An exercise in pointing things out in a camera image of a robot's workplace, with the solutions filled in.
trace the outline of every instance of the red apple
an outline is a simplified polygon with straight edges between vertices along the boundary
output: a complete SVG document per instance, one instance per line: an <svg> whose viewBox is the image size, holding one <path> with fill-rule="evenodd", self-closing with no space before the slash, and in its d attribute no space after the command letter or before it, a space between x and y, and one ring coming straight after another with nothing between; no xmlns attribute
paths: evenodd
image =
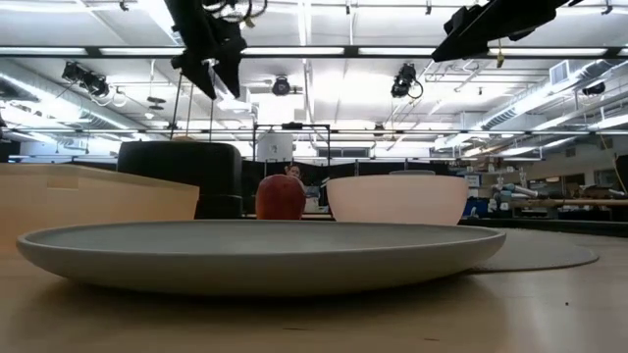
<svg viewBox="0 0 628 353"><path fill-rule="evenodd" d="M267 176L257 187L255 212L258 220L300 220L305 192L294 176Z"/></svg>

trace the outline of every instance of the ceiling light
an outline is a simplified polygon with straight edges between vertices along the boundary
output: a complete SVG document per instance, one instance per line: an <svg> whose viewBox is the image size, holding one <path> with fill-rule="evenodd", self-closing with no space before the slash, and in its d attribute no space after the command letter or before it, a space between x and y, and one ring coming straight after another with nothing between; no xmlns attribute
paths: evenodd
<svg viewBox="0 0 628 353"><path fill-rule="evenodd" d="M31 132L29 134L26 133L21 133L21 132L11 132L11 134L18 136L18 137L22 137L22 138L28 138L28 139L32 139L35 141L39 141L39 142L46 142L46 143L55 143L57 142L54 138L50 137L50 136L46 136L45 134L41 134L38 132Z"/></svg>
<svg viewBox="0 0 628 353"><path fill-rule="evenodd" d="M504 158L505 162L541 162L542 158L525 158L525 157L515 157L515 158Z"/></svg>
<svg viewBox="0 0 628 353"><path fill-rule="evenodd" d="M277 56L277 55L343 55L340 47L253 47L241 52L242 56Z"/></svg>
<svg viewBox="0 0 628 353"><path fill-rule="evenodd" d="M590 125L588 129L589 130L603 129L603 128L609 128L609 127L614 127L614 126L620 126L624 124L628 124L628 114L622 115L619 117L604 119L599 123Z"/></svg>
<svg viewBox="0 0 628 353"><path fill-rule="evenodd" d="M78 47L0 47L0 55L65 55L86 56L85 48Z"/></svg>
<svg viewBox="0 0 628 353"><path fill-rule="evenodd" d="M535 150L537 147L515 147L500 152L499 156L516 156Z"/></svg>
<svg viewBox="0 0 628 353"><path fill-rule="evenodd" d="M176 56L183 53L184 48L181 47L146 47L146 48L100 48L102 55L110 56Z"/></svg>
<svg viewBox="0 0 628 353"><path fill-rule="evenodd" d="M551 128L551 127L556 127L561 125L562 123L568 121L569 118L566 117L560 117L560 118L555 118L552 119L548 122L542 123L534 128L532 128L532 130L542 130L542 129L546 129L546 128Z"/></svg>
<svg viewBox="0 0 628 353"><path fill-rule="evenodd" d="M552 147L560 146L561 144L567 143L569 141L573 141L574 139L575 139L574 137L567 137L567 138L559 139L557 141L548 143L547 145L543 146L543 148L552 148Z"/></svg>
<svg viewBox="0 0 628 353"><path fill-rule="evenodd" d="M473 134L478 135L502 135L502 134L510 134L510 135L522 135L526 133L525 131L508 131L508 130L474 130Z"/></svg>
<svg viewBox="0 0 628 353"><path fill-rule="evenodd" d="M503 55L527 56L598 56L606 52L605 48L501 48ZM491 48L491 55L498 55L499 48Z"/></svg>
<svg viewBox="0 0 628 353"><path fill-rule="evenodd" d="M604 130L597 131L598 135L628 135L628 130Z"/></svg>
<svg viewBox="0 0 628 353"><path fill-rule="evenodd" d="M358 55L375 55L375 56L388 56L388 55L401 55L401 56L429 56L432 55L436 48L359 48L357 50Z"/></svg>
<svg viewBox="0 0 628 353"><path fill-rule="evenodd" d="M532 131L536 135L586 135L588 131Z"/></svg>

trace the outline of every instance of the gray round mat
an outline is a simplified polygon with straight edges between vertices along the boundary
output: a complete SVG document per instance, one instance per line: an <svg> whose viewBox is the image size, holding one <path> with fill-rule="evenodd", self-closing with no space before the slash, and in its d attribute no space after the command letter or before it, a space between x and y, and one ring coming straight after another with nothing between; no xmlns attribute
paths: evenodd
<svg viewBox="0 0 628 353"><path fill-rule="evenodd" d="M549 231L506 229L503 247L489 260L469 270L494 273L560 269L595 262L593 251L556 238Z"/></svg>

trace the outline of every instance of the plate rim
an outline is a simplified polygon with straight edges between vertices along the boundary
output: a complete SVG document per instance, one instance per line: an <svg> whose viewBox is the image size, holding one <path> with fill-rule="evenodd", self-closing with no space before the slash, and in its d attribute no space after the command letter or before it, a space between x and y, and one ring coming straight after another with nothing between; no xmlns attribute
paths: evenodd
<svg viewBox="0 0 628 353"><path fill-rule="evenodd" d="M144 221L144 222L124 222L124 223L113 223L113 224L101 224L101 225L80 225L80 226L70 226L70 227L52 227L47 229L41 229L36 231L31 231L26 234L23 234L18 237L16 241L16 245L18 250L22 253L22 247L29 248L37 248L37 249L45 249L45 250L55 250L55 251L64 251L64 252L72 252L72 253L89 253L89 254L106 254L110 256L144 256L144 257L207 257L211 256L213 258L218 257L276 257L276 256L320 256L320 255L330 255L330 254L347 254L347 253L378 253L378 252L389 252L389 251L407 251L407 250L418 250L418 249L427 249L434 247L449 247L449 246L458 246L463 244L473 244L478 242L486 242L490 240L497 240L499 238L503 238L505 240L506 231L504 229L495 229L488 227L472 227L472 226L441 226L441 225L420 225L420 224L386 224L386 223L345 223L345 222L334 222L336 225L342 226L368 226L368 227L432 227L432 228L466 228L466 229L474 229L481 230L490 234L488 236L478 238L478 239L469 239L469 240L457 240L450 241L444 243L436 243L436 244L425 244L425 245L404 245L404 246L387 246L387 247L365 247L358 249L344 249L344 250L325 250L325 251L283 251L283 252L272 252L272 253L189 253L189 252L142 252L142 251L120 251L120 250L102 250L102 249L80 249L80 248L71 248L64 246L56 246L56 245L48 245L42 244L35 241L31 241L29 238L32 236L46 233L54 233L62 230L82 230L86 228L106 228L106 227L128 227L128 226L146 226L146 225L175 225L175 224L191 224L191 223L204 223L204 224L232 224L232 223L243 223L243 222L257 222L257 223L265 223L265 224L308 224L308 225L317 225L319 226L321 222L316 221L252 221L252 220L194 220L194 221Z"/></svg>

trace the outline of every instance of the wooden table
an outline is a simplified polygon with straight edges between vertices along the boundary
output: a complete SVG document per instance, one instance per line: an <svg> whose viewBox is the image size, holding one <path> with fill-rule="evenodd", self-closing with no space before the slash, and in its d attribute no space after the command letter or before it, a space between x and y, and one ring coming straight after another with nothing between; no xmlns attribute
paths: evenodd
<svg viewBox="0 0 628 353"><path fill-rule="evenodd" d="M80 286L0 249L0 352L625 352L628 239L549 236L602 258L288 301Z"/></svg>

